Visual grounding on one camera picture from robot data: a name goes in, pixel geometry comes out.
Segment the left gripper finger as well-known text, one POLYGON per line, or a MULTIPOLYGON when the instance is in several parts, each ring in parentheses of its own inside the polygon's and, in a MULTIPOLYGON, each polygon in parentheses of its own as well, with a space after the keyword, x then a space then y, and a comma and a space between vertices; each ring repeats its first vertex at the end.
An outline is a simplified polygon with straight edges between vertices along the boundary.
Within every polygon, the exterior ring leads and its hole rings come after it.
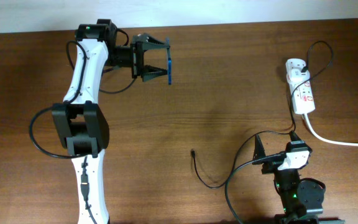
POLYGON ((143 50, 169 49, 170 44, 162 40, 158 40, 151 35, 144 33, 141 37, 143 50))
POLYGON ((145 65, 142 70, 142 81, 147 82, 157 77, 168 75, 168 70, 163 68, 154 67, 151 65, 145 65))

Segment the blue Samsung Galaxy smartphone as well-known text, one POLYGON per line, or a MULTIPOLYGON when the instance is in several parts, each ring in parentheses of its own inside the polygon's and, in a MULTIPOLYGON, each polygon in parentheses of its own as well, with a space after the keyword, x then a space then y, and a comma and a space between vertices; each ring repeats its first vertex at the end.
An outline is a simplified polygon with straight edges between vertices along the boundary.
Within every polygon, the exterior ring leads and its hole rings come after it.
POLYGON ((170 52, 170 39, 166 38, 168 47, 167 47, 167 78, 168 78, 168 85, 172 84, 172 58, 170 52))

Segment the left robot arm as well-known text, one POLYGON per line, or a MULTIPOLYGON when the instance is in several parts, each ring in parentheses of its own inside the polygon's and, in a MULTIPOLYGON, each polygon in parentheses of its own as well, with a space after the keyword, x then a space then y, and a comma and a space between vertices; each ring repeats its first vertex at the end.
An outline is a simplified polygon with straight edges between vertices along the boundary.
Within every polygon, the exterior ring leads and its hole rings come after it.
POLYGON ((76 174, 79 196, 79 223, 109 223, 104 198, 103 161, 109 144, 109 125, 98 105, 105 66, 130 68, 133 79, 146 82, 172 75, 172 60, 167 68, 144 63, 145 52, 170 51, 168 40, 150 34, 135 35, 125 45, 117 45, 120 30, 109 19, 81 24, 75 31, 77 60, 73 78, 63 103, 55 104, 52 117, 60 142, 68 152, 76 174))

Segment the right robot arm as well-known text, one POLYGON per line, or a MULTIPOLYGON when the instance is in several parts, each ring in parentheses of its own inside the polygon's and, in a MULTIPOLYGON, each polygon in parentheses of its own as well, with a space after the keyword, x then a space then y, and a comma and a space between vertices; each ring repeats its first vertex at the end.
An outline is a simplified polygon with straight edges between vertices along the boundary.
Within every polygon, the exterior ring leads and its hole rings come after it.
POLYGON ((260 137, 256 136, 253 165, 261 164, 263 174, 274 175, 275 190, 284 211, 275 215, 275 223, 318 223, 326 186, 316 179, 300 177, 299 170, 308 165, 313 150, 295 133, 290 138, 284 151, 267 156, 260 137))

